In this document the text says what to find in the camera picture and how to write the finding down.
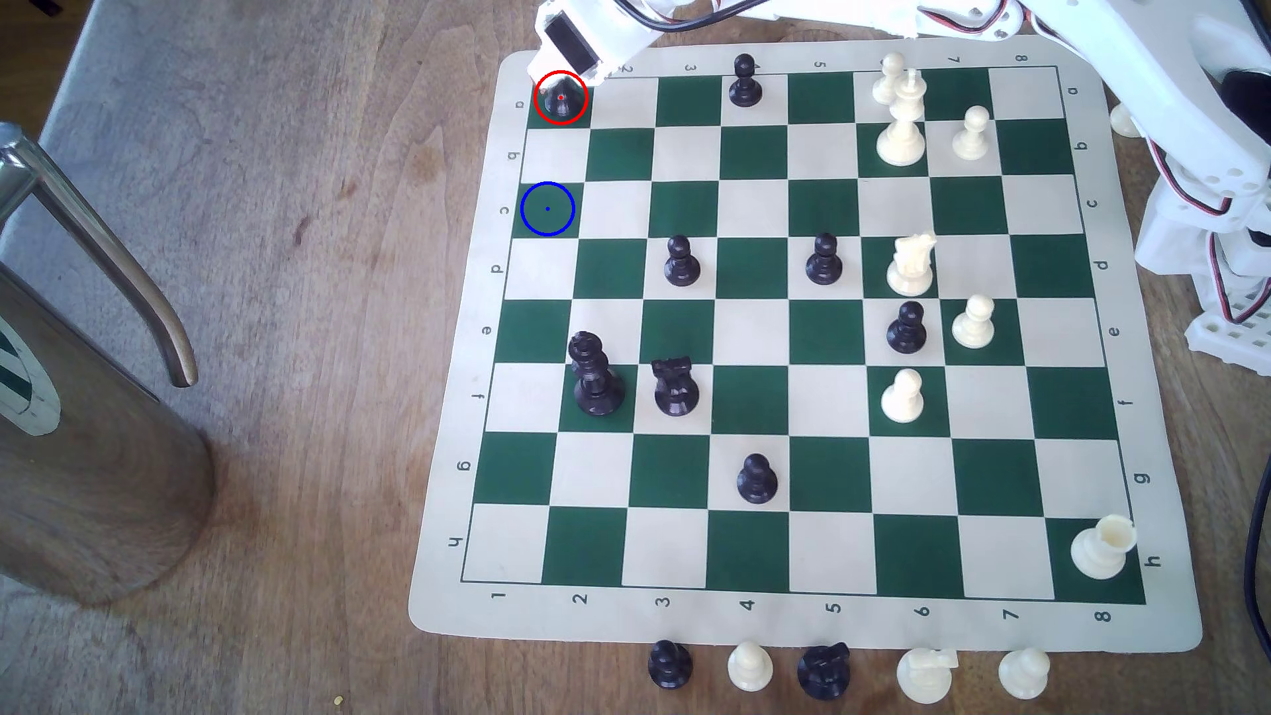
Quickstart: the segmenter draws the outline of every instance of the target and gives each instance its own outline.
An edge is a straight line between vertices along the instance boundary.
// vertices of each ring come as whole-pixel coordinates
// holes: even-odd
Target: black pawn
[[[693,657],[677,643],[660,640],[648,654],[648,677],[657,687],[675,690],[689,682],[693,674]]]
[[[848,690],[852,669],[848,668],[846,644],[813,645],[798,659],[798,685],[817,700],[834,700]]]
[[[583,413],[604,418],[622,406],[627,386],[618,373],[609,370],[600,338],[590,331],[578,331],[569,338],[569,359],[578,382],[573,386],[573,401]]]
[[[737,472],[737,493],[751,504],[768,504],[777,497],[777,472],[763,455],[751,455]]]
[[[671,284],[684,287],[693,284],[702,276],[702,263],[693,257],[689,239],[683,235],[672,235],[666,241],[666,251],[671,254],[662,267],[662,274]]]
[[[755,80],[755,58],[742,52],[732,61],[737,81],[728,88],[728,100],[738,107],[754,107],[764,98],[764,88]]]
[[[698,384],[694,382],[689,372],[693,362],[688,357],[676,357],[674,361],[653,361],[653,377],[657,378],[657,387],[653,389],[653,403],[657,409],[671,418],[683,418],[698,406],[702,398]]]
[[[918,352],[927,344],[927,328],[923,326],[923,304],[906,300],[900,304],[896,319],[887,325],[887,344],[902,354]]]
[[[827,232],[816,234],[812,254],[803,267],[807,277],[817,284],[830,284],[843,276],[843,258],[839,258],[839,239]]]

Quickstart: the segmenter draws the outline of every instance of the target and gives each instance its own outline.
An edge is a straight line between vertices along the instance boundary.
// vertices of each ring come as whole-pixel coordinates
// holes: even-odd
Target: white pawn
[[[966,298],[966,311],[953,317],[953,339],[971,349],[984,347],[993,339],[993,298],[972,295]]]
[[[764,690],[773,679],[773,659],[758,643],[742,641],[728,655],[728,679],[746,692]]]
[[[923,414],[923,376],[905,368],[882,391],[882,414],[892,423],[913,423]]]
[[[1046,690],[1050,657],[1036,648],[1012,650],[998,664],[998,679],[1007,692],[1019,700],[1032,700]]]
[[[896,682],[909,700],[930,705],[948,695],[953,668],[957,668],[956,650],[915,648],[896,664]]]
[[[1069,550],[1077,570],[1092,579],[1106,580],[1125,568],[1125,555],[1138,542],[1134,522],[1112,514],[1073,540]]]
[[[953,135],[953,154],[967,161],[975,161],[989,152],[989,142],[984,130],[989,126],[989,110],[984,107],[971,107],[962,119],[962,131]]]

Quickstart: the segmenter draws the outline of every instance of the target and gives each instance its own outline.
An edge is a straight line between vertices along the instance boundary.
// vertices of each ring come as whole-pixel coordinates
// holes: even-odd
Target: wood grain
[[[164,387],[140,317],[38,208],[17,218],[4,257],[203,431],[220,493],[186,561],[108,608],[0,584],[0,711],[1271,707],[1271,667],[1239,587],[1271,451],[1271,384],[1190,352],[1188,281],[1149,273],[1205,626],[1195,652],[1060,654],[1032,702],[1002,691],[1000,654],[966,654],[949,697],[921,707],[895,686],[899,652],[853,654],[848,693],[820,704],[799,691],[792,649],[773,652],[778,677],[759,693],[730,685],[724,648],[694,648],[693,681],[661,692],[642,645],[416,631],[407,592],[493,83],[502,57],[536,46],[534,6],[98,1],[46,144],[167,290],[202,384]],[[841,36],[740,19],[672,41]],[[1136,217],[1152,168],[1141,142],[1117,140],[1117,150]],[[1271,569],[1262,574],[1271,583]]]

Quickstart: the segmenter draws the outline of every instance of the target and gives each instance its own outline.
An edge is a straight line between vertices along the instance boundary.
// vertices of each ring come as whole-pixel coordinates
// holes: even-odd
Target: chessboard
[[[927,81],[927,151],[876,151],[871,97],[902,52]],[[733,58],[761,100],[728,99]],[[1038,37],[651,48],[567,124],[531,53],[494,89],[418,558],[416,626],[501,639],[770,646],[1178,652],[1200,612],[1103,85]],[[989,151],[951,146],[971,105]],[[813,236],[843,274],[805,273]],[[933,232],[928,338],[885,333],[899,236]],[[700,277],[663,276],[689,236]],[[967,297],[993,340],[951,337]],[[569,335],[627,386],[573,400]],[[651,362],[689,356],[670,418]],[[901,368],[925,408],[880,408]],[[761,453],[775,498],[741,499]],[[1075,535],[1130,517],[1108,580]]]

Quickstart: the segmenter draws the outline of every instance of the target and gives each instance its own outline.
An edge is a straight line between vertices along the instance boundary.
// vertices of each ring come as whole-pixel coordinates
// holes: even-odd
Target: metal handle
[[[14,169],[31,178],[23,179]],[[20,192],[9,196],[8,192]],[[128,253],[102,216],[80,196],[66,174],[17,124],[0,122],[0,221],[28,194],[34,193],[80,246],[88,251],[146,321],[163,352],[168,377],[175,387],[198,382],[194,348],[186,326],[137,259]]]

